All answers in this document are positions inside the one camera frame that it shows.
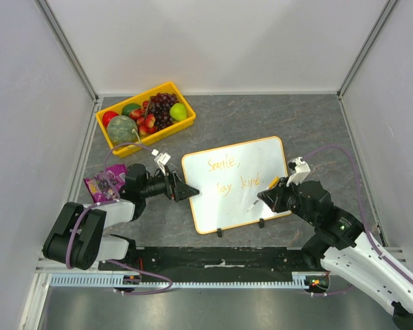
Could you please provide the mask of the whiteboard with yellow frame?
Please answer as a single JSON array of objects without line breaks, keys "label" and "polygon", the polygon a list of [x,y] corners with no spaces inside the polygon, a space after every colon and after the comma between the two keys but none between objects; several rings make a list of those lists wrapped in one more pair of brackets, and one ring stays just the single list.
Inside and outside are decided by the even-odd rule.
[{"label": "whiteboard with yellow frame", "polygon": [[182,169],[185,182],[200,191],[189,199],[200,234],[291,214],[275,213],[257,198],[275,178],[288,175],[277,136],[186,154]]}]

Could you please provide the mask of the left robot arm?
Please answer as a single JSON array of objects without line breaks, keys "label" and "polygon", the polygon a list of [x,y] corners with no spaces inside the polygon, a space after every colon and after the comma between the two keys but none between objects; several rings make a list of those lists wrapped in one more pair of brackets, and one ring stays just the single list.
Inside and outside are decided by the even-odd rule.
[{"label": "left robot arm", "polygon": [[167,166],[150,175],[144,165],[127,168],[120,197],[88,206],[67,202],[61,209],[43,244],[43,256],[67,268],[88,270],[96,261],[113,259],[122,270],[131,270],[137,253],[120,236],[103,236],[104,229],[117,223],[135,221],[145,210],[147,199],[164,195],[179,202],[199,195],[200,191],[179,178]]}]

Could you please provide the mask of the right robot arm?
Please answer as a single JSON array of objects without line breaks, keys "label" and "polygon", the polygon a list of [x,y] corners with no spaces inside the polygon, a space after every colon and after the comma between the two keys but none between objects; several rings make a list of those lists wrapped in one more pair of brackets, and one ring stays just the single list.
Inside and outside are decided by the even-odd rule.
[{"label": "right robot arm", "polygon": [[301,249],[306,269],[342,277],[384,308],[398,329],[413,329],[413,272],[360,220],[336,206],[320,182],[283,177],[257,198],[273,212],[290,211],[315,229]]}]

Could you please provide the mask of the white marker with yellow cap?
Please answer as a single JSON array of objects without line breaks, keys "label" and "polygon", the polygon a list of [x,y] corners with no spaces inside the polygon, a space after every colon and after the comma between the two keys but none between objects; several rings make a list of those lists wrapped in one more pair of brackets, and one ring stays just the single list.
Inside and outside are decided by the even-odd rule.
[{"label": "white marker with yellow cap", "polygon": [[247,209],[247,212],[251,211],[254,209],[254,207],[260,202],[260,201],[265,201],[268,198],[268,194],[271,193],[271,191],[278,185],[280,181],[279,177],[276,177],[269,185],[268,187],[263,190],[262,192],[257,193],[257,199],[251,204],[251,206]]}]

